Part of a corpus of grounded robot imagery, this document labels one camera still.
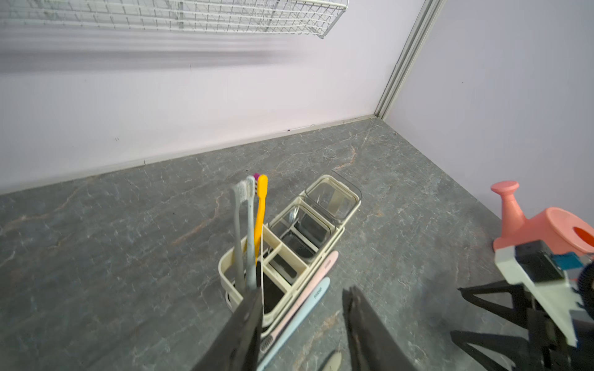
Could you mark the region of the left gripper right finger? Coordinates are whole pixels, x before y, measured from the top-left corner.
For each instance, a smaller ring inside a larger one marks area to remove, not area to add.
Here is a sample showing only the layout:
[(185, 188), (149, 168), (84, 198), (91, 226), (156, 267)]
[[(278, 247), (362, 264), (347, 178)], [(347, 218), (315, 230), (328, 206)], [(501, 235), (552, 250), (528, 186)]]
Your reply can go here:
[(352, 370), (415, 369), (362, 290), (356, 286), (343, 290), (342, 302)]

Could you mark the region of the light blue toothbrush vertical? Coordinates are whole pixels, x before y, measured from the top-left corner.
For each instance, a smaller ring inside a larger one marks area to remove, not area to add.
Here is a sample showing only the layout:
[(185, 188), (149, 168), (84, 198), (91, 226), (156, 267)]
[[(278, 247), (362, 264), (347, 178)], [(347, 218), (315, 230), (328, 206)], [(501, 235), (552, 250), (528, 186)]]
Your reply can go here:
[(255, 257), (255, 178), (247, 179), (247, 250), (246, 250), (246, 284), (254, 291), (257, 288)]

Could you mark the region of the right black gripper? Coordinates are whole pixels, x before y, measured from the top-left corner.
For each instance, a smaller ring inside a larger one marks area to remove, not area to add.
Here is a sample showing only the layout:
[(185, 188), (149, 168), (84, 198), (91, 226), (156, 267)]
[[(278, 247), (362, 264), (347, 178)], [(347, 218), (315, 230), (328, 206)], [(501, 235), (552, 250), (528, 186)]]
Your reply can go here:
[[(520, 327), (527, 327), (531, 350), (541, 357), (538, 370), (592, 370), (593, 318), (572, 281), (521, 284), (497, 281), (459, 288), (468, 303)], [(451, 340), (485, 370), (505, 370), (476, 346), (509, 358), (513, 370), (529, 370), (528, 341), (509, 335), (452, 331)]]

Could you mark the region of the grey-green toothbrush vertical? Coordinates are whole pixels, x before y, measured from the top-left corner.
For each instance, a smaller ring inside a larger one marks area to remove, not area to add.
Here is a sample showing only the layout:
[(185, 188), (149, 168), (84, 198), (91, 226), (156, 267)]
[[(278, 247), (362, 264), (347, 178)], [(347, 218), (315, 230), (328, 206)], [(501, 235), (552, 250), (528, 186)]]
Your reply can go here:
[(241, 222), (240, 210), (241, 204), (245, 201), (247, 192), (245, 181), (241, 181), (231, 187), (233, 193), (233, 208), (234, 208), (234, 231), (235, 231), (235, 247), (234, 247), (234, 265), (235, 265), (235, 287), (238, 292), (243, 295), (245, 290), (244, 281), (244, 264), (243, 264), (243, 248), (241, 244)]

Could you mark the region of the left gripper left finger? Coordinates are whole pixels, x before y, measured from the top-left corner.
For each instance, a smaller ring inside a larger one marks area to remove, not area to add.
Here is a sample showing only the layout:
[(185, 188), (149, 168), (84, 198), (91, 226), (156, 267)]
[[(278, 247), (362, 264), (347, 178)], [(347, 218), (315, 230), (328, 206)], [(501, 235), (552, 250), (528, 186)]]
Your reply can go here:
[(262, 323), (261, 290), (247, 292), (211, 347), (191, 370), (256, 370)]

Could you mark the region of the yellow toothbrush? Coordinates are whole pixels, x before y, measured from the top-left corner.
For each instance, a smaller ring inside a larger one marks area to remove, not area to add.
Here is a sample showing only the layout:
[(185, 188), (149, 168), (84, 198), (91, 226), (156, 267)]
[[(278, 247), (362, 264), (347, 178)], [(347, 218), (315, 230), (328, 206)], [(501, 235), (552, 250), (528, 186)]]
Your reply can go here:
[(258, 198), (258, 213), (255, 222), (255, 256), (256, 258), (258, 258), (261, 252), (261, 242), (266, 212), (266, 200), (269, 191), (269, 178), (266, 175), (259, 173), (254, 174), (254, 177), (256, 185), (256, 196)]

